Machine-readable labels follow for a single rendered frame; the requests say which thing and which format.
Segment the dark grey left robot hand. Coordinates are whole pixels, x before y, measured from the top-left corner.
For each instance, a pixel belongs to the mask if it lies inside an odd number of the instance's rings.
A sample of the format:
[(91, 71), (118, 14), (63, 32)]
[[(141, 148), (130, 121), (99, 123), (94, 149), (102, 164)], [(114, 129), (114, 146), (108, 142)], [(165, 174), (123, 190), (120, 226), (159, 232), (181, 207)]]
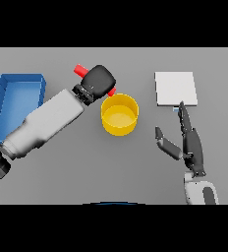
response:
[(77, 65), (74, 72), (82, 80), (73, 87), (73, 93), (85, 105), (90, 105), (113, 90), (116, 80), (102, 65), (96, 65), (91, 70)]

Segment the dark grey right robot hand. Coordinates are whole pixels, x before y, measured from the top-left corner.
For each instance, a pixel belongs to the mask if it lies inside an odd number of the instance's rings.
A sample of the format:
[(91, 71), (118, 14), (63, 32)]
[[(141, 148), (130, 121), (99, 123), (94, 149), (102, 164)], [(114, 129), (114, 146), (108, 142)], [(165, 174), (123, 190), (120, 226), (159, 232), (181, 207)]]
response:
[(158, 148), (173, 158), (183, 159), (185, 166), (193, 173), (193, 177), (204, 177), (203, 151), (198, 131), (192, 127), (188, 110), (181, 101), (178, 110), (183, 137), (183, 148), (179, 148), (166, 139), (159, 127), (155, 128), (155, 139)]

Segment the yellow bowl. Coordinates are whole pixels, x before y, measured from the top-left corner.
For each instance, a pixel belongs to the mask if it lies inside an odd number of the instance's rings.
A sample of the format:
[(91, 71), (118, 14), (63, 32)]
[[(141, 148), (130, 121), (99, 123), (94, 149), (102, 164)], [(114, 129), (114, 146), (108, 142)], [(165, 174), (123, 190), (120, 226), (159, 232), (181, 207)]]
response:
[(100, 107), (102, 126), (113, 136), (126, 136), (134, 131), (138, 123), (139, 106), (127, 94), (114, 94)]

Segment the pale square measuring scale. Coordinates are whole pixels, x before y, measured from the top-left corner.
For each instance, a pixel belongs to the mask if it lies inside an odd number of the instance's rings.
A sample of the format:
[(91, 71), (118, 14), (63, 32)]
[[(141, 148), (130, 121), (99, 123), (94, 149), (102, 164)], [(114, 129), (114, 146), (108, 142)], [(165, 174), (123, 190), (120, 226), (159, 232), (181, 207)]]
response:
[(178, 107), (197, 106), (198, 97), (192, 72), (155, 72), (156, 104)]

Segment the blue tray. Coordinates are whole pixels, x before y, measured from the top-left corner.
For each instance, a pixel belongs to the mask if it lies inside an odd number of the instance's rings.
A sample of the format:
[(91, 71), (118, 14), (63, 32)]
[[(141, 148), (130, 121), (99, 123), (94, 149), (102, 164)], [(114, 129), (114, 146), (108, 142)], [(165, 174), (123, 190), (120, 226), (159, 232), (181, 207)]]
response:
[(43, 105), (45, 87), (42, 74), (0, 75), (0, 143)]

